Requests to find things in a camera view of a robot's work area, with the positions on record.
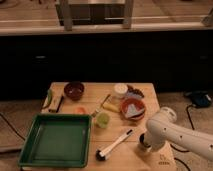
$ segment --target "small bowl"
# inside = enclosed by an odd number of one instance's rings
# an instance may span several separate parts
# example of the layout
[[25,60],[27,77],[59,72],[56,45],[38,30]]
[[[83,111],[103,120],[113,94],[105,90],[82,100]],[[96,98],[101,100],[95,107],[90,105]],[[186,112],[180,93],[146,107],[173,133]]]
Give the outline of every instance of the small bowl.
[[80,100],[84,93],[84,85],[81,82],[70,82],[64,87],[64,94],[73,101]]
[[138,110],[141,110],[144,108],[144,111],[136,116],[133,116],[133,117],[130,117],[128,119],[130,120],[134,120],[134,121],[137,121],[137,120],[140,120],[144,117],[144,112],[146,110],[145,108],[145,105],[144,103],[142,102],[142,100],[139,100],[139,99],[136,99],[136,98],[127,98],[125,99],[122,103],[121,103],[121,112],[123,115],[126,114],[127,112],[127,109],[128,109],[128,106],[131,105],[131,104],[134,104],[135,107],[138,109]]

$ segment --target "green vegetable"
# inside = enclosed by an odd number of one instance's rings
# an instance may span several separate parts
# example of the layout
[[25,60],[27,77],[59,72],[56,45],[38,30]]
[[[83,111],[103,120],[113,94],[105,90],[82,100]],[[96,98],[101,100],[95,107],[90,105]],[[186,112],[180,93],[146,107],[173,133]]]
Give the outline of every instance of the green vegetable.
[[51,102],[52,102],[52,95],[53,95],[52,90],[51,90],[51,89],[48,89],[48,90],[47,90],[47,103],[46,103],[46,105],[43,106],[42,109],[46,109],[46,108],[49,107],[49,105],[50,105]]

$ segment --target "brush handle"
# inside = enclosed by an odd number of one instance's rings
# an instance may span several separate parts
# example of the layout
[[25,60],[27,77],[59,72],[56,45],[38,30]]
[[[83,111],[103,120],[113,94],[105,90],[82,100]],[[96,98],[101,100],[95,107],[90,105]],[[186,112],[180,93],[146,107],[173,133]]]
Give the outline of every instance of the brush handle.
[[116,147],[118,144],[120,144],[122,141],[124,141],[126,138],[128,138],[132,134],[132,130],[129,130],[128,132],[121,135],[114,143],[106,147],[105,149],[101,150],[100,155],[102,157],[106,156],[114,147]]

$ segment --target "black cable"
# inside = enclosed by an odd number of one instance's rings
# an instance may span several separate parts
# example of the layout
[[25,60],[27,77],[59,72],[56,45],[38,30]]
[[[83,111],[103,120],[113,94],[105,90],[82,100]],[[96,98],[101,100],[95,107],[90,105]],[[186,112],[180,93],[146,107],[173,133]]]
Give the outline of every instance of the black cable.
[[188,115],[189,122],[190,122],[190,124],[191,124],[192,129],[195,130],[194,124],[193,124],[193,122],[192,122],[192,118],[191,118],[190,113],[189,113],[189,108],[191,108],[191,107],[194,107],[194,104],[190,104],[190,105],[188,105],[188,106],[186,107],[186,113],[187,113],[187,115]]
[[176,157],[174,159],[177,160],[178,162],[180,162],[181,164],[183,164],[188,171],[191,171],[191,169],[185,162],[183,162],[182,160],[180,160],[179,158],[176,158]]
[[[189,113],[189,108],[191,108],[191,107],[194,107],[194,104],[190,104],[190,105],[188,105],[188,106],[186,107],[186,113],[187,113],[187,115],[188,115],[189,122],[190,122],[190,124],[191,124],[192,129],[195,130],[194,124],[193,124],[193,122],[192,122],[192,119],[191,119],[191,116],[190,116],[190,113]],[[171,147],[172,147],[174,150],[176,150],[176,151],[178,151],[178,152],[181,152],[181,153],[188,153],[188,152],[190,152],[189,150],[180,150],[180,149],[176,148],[175,146],[173,146],[172,144],[171,144]]]
[[16,135],[18,135],[22,140],[25,141],[25,138],[17,132],[17,130],[13,127],[13,125],[10,124],[10,122],[4,117],[2,113],[0,113],[0,116],[8,124],[8,126],[16,133]]
[[188,152],[190,152],[189,150],[180,150],[180,149],[178,149],[177,147],[173,146],[172,144],[170,144],[170,146],[171,146],[174,150],[176,150],[176,151],[178,151],[178,152],[181,152],[181,153],[188,153]]

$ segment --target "cabinet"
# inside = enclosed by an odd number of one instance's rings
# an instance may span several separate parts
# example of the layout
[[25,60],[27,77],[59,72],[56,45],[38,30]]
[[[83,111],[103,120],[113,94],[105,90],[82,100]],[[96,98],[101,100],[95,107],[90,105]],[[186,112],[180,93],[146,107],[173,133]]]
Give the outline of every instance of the cabinet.
[[211,30],[3,36],[0,98],[41,98],[51,82],[74,80],[211,89],[212,40]]

